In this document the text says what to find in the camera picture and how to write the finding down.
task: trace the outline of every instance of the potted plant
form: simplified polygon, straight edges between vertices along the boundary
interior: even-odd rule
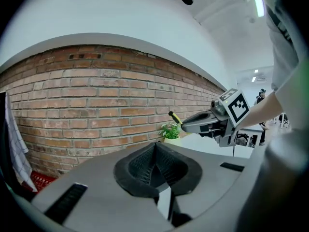
[[[161,127],[160,134],[164,137],[164,142],[172,145],[182,146],[179,137],[180,128],[176,124],[164,124]]]

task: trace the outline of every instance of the ceiling light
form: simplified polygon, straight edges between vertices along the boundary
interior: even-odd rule
[[[265,11],[264,11],[263,0],[254,0],[254,1],[255,1],[256,10],[257,10],[257,16],[258,17],[264,16],[265,15]]]

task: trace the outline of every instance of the black slot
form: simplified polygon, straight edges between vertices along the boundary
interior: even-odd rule
[[[88,187],[81,184],[72,185],[56,202],[45,212],[45,215],[55,222],[62,224],[74,206],[80,200]]]
[[[234,171],[238,171],[238,172],[242,172],[243,169],[245,168],[244,166],[239,166],[239,165],[235,165],[235,164],[227,163],[227,162],[222,163],[220,165],[220,167],[227,168],[227,169],[234,170]]]

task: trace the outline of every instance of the white wall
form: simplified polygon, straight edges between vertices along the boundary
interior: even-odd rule
[[[256,97],[259,95],[259,92],[261,89],[266,89],[267,93],[266,96],[269,95],[272,92],[271,89],[271,83],[245,83],[245,84],[239,84],[238,89],[241,89],[243,94],[245,95],[245,98],[247,99],[247,102],[249,106],[253,106],[254,102],[256,100]]]
[[[0,72],[71,44],[129,47],[179,63],[223,89],[235,83],[211,36],[173,0],[27,0],[0,42]]]

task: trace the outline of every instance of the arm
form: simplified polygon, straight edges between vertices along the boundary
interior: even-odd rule
[[[281,105],[278,102],[275,93],[272,92],[260,103],[250,109],[250,112],[237,126],[236,130],[238,131],[244,127],[253,126],[258,123],[273,119],[281,113]]]

